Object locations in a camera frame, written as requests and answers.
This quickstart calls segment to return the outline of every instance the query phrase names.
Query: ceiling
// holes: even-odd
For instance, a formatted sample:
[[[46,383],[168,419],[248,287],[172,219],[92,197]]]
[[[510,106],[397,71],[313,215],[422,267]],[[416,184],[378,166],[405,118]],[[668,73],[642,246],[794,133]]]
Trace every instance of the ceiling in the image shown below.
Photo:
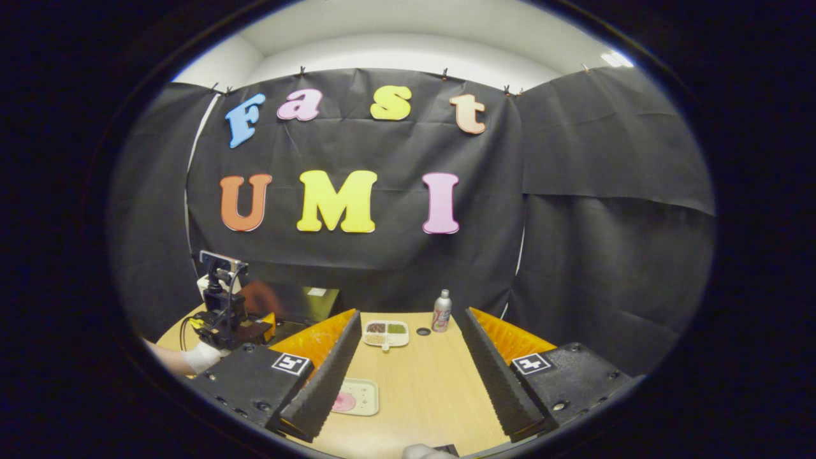
[[[608,66],[609,48],[573,25],[518,0],[305,0],[241,36],[264,56],[362,33],[422,33],[495,47],[562,74]]]

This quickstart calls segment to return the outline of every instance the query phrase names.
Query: light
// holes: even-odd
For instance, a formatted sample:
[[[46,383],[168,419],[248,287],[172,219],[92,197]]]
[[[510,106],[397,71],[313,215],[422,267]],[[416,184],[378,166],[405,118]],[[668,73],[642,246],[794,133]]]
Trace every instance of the light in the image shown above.
[[[622,54],[620,54],[620,53],[619,53],[619,52],[617,52],[617,51],[612,51],[612,57],[614,57],[615,59],[617,59],[617,60],[618,60],[618,62],[620,62],[621,64],[623,64],[623,66],[625,66],[625,67],[634,67],[634,65],[632,64],[632,62],[629,62],[629,59],[627,59],[627,58],[623,57],[623,55],[622,55]]]
[[[601,54],[601,59],[613,67],[620,67],[621,65],[624,67],[634,67],[632,62],[629,62],[629,59],[623,57],[623,55],[617,51],[610,51],[609,54]]]
[[[622,65],[617,59],[609,54],[601,54],[601,59],[605,60],[607,64],[613,67],[620,67]]]

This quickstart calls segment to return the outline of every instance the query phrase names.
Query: orange object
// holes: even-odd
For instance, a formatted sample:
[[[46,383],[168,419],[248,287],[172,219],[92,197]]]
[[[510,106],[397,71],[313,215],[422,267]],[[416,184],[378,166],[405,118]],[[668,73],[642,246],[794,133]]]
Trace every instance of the orange object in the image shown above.
[[[264,317],[262,322],[269,323],[269,324],[272,325],[272,328],[270,328],[269,330],[264,332],[264,339],[266,341],[269,341],[269,340],[272,339],[273,336],[275,336],[275,324],[276,324],[276,322],[275,322],[275,313],[273,313],[273,312],[269,313],[266,317]]]
[[[329,356],[329,353],[335,347],[335,343],[340,338],[340,333],[346,328],[346,324],[356,311],[348,310],[316,323],[285,340],[275,343],[269,349],[299,355],[312,360],[314,370],[308,377],[308,379],[311,379],[315,371],[326,361],[326,357]]]
[[[493,345],[507,365],[511,360],[538,352],[547,352],[556,347],[536,335],[511,323],[504,322],[486,312],[470,308]]]

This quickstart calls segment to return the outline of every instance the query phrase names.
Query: blue letter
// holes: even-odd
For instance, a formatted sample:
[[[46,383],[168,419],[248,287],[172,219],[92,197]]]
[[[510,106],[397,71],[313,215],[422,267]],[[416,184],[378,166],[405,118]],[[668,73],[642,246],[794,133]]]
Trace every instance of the blue letter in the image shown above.
[[[249,127],[246,123],[258,122],[258,107],[255,106],[263,104],[264,100],[266,100],[266,96],[255,94],[243,104],[229,110],[227,119],[229,120],[229,128],[233,132],[233,139],[229,142],[229,148],[239,146],[244,140],[255,134],[255,128]]]

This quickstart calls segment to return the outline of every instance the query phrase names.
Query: orange letter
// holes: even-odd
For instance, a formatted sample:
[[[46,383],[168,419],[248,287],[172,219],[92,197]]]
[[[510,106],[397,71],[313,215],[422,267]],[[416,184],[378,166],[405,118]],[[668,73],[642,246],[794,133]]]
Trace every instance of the orange letter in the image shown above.
[[[230,176],[221,179],[221,220],[232,231],[252,231],[264,221],[266,185],[272,183],[272,176],[255,174],[250,177],[252,211],[249,216],[238,214],[238,189],[243,183],[243,177]]]
[[[485,105],[476,102],[473,94],[451,97],[450,103],[456,105],[456,124],[459,125],[459,129],[471,134],[481,134],[485,131],[485,124],[476,121],[476,112],[485,111]]]

